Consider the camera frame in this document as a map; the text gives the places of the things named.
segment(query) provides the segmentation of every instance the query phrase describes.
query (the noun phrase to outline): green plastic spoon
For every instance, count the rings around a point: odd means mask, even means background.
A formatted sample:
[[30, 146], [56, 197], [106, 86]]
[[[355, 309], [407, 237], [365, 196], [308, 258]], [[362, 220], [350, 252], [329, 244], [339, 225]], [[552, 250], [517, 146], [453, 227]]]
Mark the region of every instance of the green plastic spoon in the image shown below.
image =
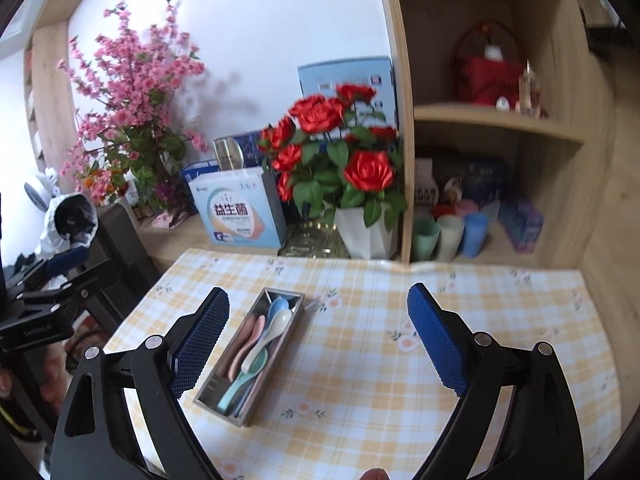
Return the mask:
[[226, 391], [226, 394], [220, 399], [218, 403], [218, 411], [223, 415], [226, 415], [226, 412], [229, 410], [229, 405], [231, 401], [236, 396], [238, 390], [245, 384], [247, 381], [253, 379], [257, 374], [259, 374], [262, 369], [267, 364], [269, 360], [269, 354], [267, 349], [263, 349], [258, 356], [254, 359], [254, 362], [251, 364], [248, 373], [240, 372], [236, 380], [229, 386], [229, 389]]

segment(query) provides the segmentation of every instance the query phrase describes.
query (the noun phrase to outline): red bag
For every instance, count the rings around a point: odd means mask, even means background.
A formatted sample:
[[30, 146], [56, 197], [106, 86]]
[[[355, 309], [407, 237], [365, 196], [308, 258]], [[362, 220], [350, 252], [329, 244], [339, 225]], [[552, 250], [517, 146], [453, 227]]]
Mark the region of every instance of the red bag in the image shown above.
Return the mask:
[[460, 56], [460, 48], [473, 33], [489, 35], [490, 24], [505, 30], [516, 43], [519, 56], [522, 57], [524, 54], [520, 42], [509, 27], [494, 20], [474, 25], [460, 37], [451, 56], [456, 99], [465, 103], [495, 107], [498, 99], [505, 97], [513, 110], [520, 99], [518, 80], [526, 70], [526, 65], [520, 62], [493, 61], [484, 56]]

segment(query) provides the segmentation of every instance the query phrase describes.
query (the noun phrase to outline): white plastic spoon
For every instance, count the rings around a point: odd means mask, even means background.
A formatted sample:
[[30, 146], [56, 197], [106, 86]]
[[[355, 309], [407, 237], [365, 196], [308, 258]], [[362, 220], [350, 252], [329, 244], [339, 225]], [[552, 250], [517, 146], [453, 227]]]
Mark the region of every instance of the white plastic spoon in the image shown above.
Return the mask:
[[241, 370], [245, 374], [249, 373], [249, 370], [251, 369], [255, 358], [258, 357], [258, 354], [262, 351], [262, 349], [265, 348], [265, 346], [267, 346], [273, 339], [276, 339], [285, 331], [287, 325], [289, 324], [291, 316], [292, 313], [288, 309], [281, 310], [275, 316], [273, 316], [271, 323], [269, 323], [269, 326], [264, 332], [264, 335], [262, 336], [260, 341], [256, 343], [256, 345], [249, 352], [249, 355], [244, 358], [244, 361], [242, 361]]

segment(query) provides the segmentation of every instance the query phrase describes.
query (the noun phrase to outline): yellow plaid tablecloth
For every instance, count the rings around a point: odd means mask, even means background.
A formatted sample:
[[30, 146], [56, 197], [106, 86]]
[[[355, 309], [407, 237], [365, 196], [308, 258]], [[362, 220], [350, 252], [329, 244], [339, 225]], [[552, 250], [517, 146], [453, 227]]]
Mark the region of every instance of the yellow plaid tablecloth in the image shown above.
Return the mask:
[[[196, 388], [180, 400], [225, 480], [358, 479], [383, 467], [410, 479], [435, 444], [457, 397], [442, 386], [406, 313], [423, 282], [444, 309], [502, 345], [555, 348], [580, 421], [587, 475], [620, 437], [620, 393], [607, 337], [577, 271], [424, 263], [268, 258], [190, 250], [146, 295], [107, 345], [137, 347], [193, 312], [214, 286], [229, 322]], [[318, 303], [303, 319], [250, 428], [193, 403], [212, 366], [264, 286]], [[486, 468], [508, 406], [503, 389], [473, 473]], [[135, 393], [127, 392], [143, 454], [161, 466]]]

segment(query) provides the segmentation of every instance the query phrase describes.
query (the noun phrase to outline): glass bottle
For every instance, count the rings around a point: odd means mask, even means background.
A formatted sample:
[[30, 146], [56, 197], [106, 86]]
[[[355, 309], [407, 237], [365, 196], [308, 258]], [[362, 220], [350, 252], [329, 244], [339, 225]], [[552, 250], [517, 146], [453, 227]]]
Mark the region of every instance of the glass bottle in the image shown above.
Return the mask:
[[527, 69], [519, 79], [520, 84], [520, 113], [522, 115], [540, 118], [540, 81], [527, 61]]

